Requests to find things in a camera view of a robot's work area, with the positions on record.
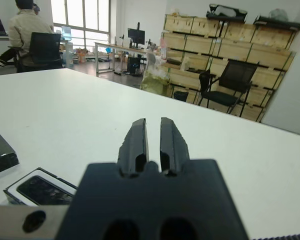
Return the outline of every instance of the beige jacket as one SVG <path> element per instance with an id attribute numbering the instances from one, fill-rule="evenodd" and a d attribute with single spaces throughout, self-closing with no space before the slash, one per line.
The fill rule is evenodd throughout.
<path id="1" fill-rule="evenodd" d="M 20 55 L 23 56 L 29 52 L 32 33 L 52 34 L 53 32 L 49 25 L 35 14 L 35 11 L 23 9 L 17 16 L 10 19 L 8 33 L 11 45 L 22 48 Z M 24 61 L 24 64 L 28 66 L 31 66 L 31 63 L 33 64 L 30 58 Z"/>

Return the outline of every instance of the man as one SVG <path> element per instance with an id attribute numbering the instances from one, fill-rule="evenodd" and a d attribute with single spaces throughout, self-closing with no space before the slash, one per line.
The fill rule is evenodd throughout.
<path id="1" fill-rule="evenodd" d="M 39 12 L 40 12 L 40 7 L 37 5 L 37 4 L 33 4 L 33 10 L 34 10 L 34 13 L 35 15 L 38 15 Z"/>
<path id="2" fill-rule="evenodd" d="M 32 33 L 52 34 L 53 32 L 49 25 L 37 16 L 38 9 L 35 13 L 34 8 L 38 6 L 34 6 L 34 0 L 15 0 L 15 3 L 19 13 L 9 22 L 9 40 L 13 47 L 22 48 L 20 55 L 24 56 L 29 52 Z M 9 49 L 0 56 L 0 65 L 4 67 L 15 55 L 15 50 Z M 31 57 L 26 57 L 23 64 L 34 66 Z"/>

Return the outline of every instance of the black office chair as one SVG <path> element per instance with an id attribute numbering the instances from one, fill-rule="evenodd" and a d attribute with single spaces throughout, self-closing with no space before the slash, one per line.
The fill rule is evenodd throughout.
<path id="1" fill-rule="evenodd" d="M 231 114 L 243 94 L 246 93 L 240 113 L 241 117 L 249 95 L 251 79 L 255 74 L 257 67 L 258 66 L 254 64 L 229 60 L 221 77 L 216 80 L 213 80 L 214 76 L 210 74 L 210 70 L 202 72 L 199 76 L 201 84 L 201 100 L 198 105 L 201 105 L 203 99 L 207 99 L 207 108 L 209 107 L 209 101 L 213 101 L 227 106 L 228 110 L 226 113 Z M 211 91 L 212 84 L 217 81 L 219 81 L 219 86 L 234 90 L 234 95 L 220 91 Z"/>
<path id="2" fill-rule="evenodd" d="M 60 57 L 60 40 L 60 34 L 33 32 L 28 54 L 20 56 L 22 48 L 10 47 L 17 52 L 17 72 L 22 73 L 63 68 Z M 31 57 L 33 63 L 37 66 L 26 66 L 24 59 L 28 57 Z"/>
<path id="3" fill-rule="evenodd" d="M 182 102 L 187 101 L 188 95 L 189 95 L 189 93 L 186 92 L 186 91 L 176 91 L 173 94 L 174 99 L 177 99 L 177 100 L 182 101 Z"/>

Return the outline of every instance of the floor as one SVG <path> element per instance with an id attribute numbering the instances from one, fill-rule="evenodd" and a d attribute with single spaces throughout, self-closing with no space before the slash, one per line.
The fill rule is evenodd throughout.
<path id="1" fill-rule="evenodd" d="M 109 62 L 99 62 L 99 68 L 100 69 L 106 69 L 109 67 Z M 123 70 L 127 68 L 127 65 L 125 64 L 123 66 Z M 80 63 L 80 64 L 74 64 L 71 69 L 88 74 L 91 76 L 96 76 L 96 64 L 94 61 L 89 61 L 86 63 Z M 120 70 L 120 63 L 116 62 L 115 63 L 115 69 L 116 71 Z M 0 67 L 0 75 L 6 75 L 6 74 L 15 74 L 16 73 L 16 68 L 14 66 L 6 66 L 6 67 Z M 136 76 L 130 76 L 130 75 L 117 75 L 114 74 L 113 71 L 111 72 L 104 72 L 104 73 L 99 73 L 98 74 L 99 78 L 107 79 L 109 81 L 127 85 L 133 88 L 140 88 L 140 84 L 142 82 L 142 76 L 136 77 Z"/>

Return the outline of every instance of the desk leg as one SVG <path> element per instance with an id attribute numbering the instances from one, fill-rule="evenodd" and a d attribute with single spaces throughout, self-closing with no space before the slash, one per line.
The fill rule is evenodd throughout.
<path id="1" fill-rule="evenodd" d="M 121 67 L 120 67 L 120 72 L 122 73 L 123 70 L 123 65 L 124 65 L 124 51 L 121 51 Z"/>
<path id="2" fill-rule="evenodd" d="M 116 50 L 112 48 L 112 70 L 115 71 L 115 55 L 116 55 Z"/>
<path id="3" fill-rule="evenodd" d="M 65 67 L 70 68 L 70 53 L 69 53 L 69 42 L 65 42 Z"/>
<path id="4" fill-rule="evenodd" d="M 95 44 L 95 72 L 98 74 L 99 73 L 99 61 L 98 61 L 98 45 L 97 43 Z"/>

